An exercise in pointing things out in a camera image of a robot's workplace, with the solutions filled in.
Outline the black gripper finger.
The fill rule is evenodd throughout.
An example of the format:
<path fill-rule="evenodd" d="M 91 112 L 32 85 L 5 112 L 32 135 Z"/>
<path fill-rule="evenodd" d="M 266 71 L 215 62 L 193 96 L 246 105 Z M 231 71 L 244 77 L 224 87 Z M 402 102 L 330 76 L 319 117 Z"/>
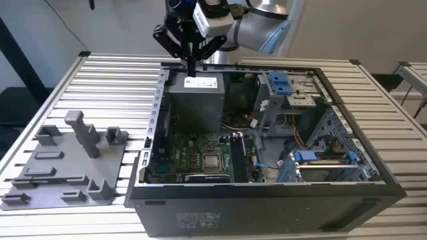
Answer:
<path fill-rule="evenodd" d="M 177 43 L 169 36 L 169 30 L 164 24 L 160 24 L 155 27 L 152 37 L 169 53 L 169 55 L 176 59 L 180 58 L 180 60 L 185 63 L 187 76 L 191 77 L 192 57 L 187 37 L 181 36 L 177 40 Z"/>
<path fill-rule="evenodd" d="M 191 47 L 191 76 L 196 76 L 196 63 L 200 60 L 207 60 L 216 50 L 223 46 L 227 41 L 227 37 L 224 35 L 215 36 L 210 42 L 204 45 L 204 38 L 200 38 L 192 42 Z"/>

